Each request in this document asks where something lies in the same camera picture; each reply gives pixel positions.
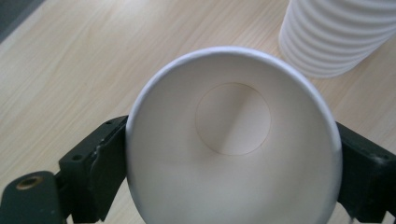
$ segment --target wood grain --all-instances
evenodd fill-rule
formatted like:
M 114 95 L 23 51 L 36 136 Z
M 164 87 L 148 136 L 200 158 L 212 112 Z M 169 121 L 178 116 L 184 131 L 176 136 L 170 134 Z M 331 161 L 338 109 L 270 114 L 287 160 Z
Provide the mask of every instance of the wood grain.
M 0 45 L 0 190 L 126 115 L 177 56 L 236 45 L 280 57 L 287 0 L 46 1 Z M 396 39 L 343 76 L 311 79 L 335 118 L 396 153 Z M 384 223 L 391 223 L 387 217 Z M 337 206 L 329 223 L 348 223 Z M 107 223 L 144 223 L 126 182 Z

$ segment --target stacked white cups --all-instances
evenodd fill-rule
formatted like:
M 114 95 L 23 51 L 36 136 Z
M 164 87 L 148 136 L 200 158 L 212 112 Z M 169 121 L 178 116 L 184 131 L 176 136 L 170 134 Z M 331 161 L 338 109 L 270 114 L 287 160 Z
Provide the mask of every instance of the stacked white cups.
M 290 0 L 279 47 L 304 75 L 334 77 L 394 34 L 395 0 Z

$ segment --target paper cup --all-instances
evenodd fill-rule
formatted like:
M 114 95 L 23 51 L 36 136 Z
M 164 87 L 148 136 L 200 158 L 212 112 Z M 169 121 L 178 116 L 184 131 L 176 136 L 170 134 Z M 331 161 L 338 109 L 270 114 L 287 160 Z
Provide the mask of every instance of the paper cup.
M 128 181 L 148 224 L 326 223 L 341 143 L 318 91 L 253 49 L 202 49 L 140 92 L 127 128 Z
M 304 75 L 335 77 L 395 33 L 394 0 L 290 0 L 279 47 Z

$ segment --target light wood surface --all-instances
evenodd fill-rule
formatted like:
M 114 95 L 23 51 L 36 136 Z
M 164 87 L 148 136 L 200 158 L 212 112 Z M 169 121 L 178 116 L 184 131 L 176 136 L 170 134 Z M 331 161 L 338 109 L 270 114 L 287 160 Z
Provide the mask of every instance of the light wood surface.
M 236 45 L 280 57 L 287 3 L 46 1 L 0 45 L 0 190 L 24 174 L 57 172 L 62 155 L 102 122 L 128 114 L 149 78 L 182 54 Z M 336 120 L 393 153 L 395 58 L 393 38 L 345 75 L 311 79 Z M 338 205 L 329 223 L 348 221 Z M 144 223 L 126 182 L 106 223 Z

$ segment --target screw hole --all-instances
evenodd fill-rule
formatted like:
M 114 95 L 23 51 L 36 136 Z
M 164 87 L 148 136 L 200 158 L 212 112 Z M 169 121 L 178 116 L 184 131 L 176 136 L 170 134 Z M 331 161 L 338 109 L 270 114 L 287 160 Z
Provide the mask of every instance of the screw hole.
M 81 159 L 82 159 L 82 156 L 78 155 L 78 154 L 73 156 L 73 158 L 72 158 L 73 161 L 80 161 Z
M 39 183 L 41 183 L 41 181 L 43 181 L 42 176 L 38 176 L 38 175 L 30 176 L 22 180 L 20 183 L 18 183 L 17 189 L 19 190 L 31 189 L 37 186 Z

